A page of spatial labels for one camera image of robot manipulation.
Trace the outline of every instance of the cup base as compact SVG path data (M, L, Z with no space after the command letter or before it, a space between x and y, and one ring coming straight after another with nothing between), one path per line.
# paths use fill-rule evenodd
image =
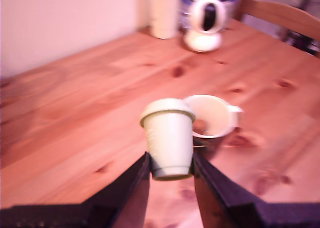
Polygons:
M190 167L165 167L152 171L152 178L155 181L176 181L187 179L192 176Z

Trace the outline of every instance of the mug handle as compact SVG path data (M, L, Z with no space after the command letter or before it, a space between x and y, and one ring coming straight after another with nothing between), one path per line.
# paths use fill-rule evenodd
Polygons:
M242 114L244 113L244 111L240 107L230 105L228 108L230 112L237 114L238 121L242 118Z

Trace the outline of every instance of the chair backrest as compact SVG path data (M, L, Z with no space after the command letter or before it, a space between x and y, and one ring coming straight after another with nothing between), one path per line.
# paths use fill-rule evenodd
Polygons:
M290 5L258 0L240 0L235 19L248 14L320 41L320 19Z

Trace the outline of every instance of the white cup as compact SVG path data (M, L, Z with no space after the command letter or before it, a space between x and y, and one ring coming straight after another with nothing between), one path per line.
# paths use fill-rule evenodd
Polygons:
M195 111L196 118L206 122L206 135L195 131L192 134L199 138L223 137L232 132L239 121L243 110L232 106L223 99L210 95L194 95L184 99L187 105Z
M195 119L195 113L180 99L161 99L145 108L140 125L146 133L154 180L173 181L191 176Z

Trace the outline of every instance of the white paper towel roll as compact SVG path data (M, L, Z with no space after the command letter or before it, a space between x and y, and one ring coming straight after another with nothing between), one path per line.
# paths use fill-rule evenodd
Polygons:
M166 39L178 31L180 0L151 0L151 34Z

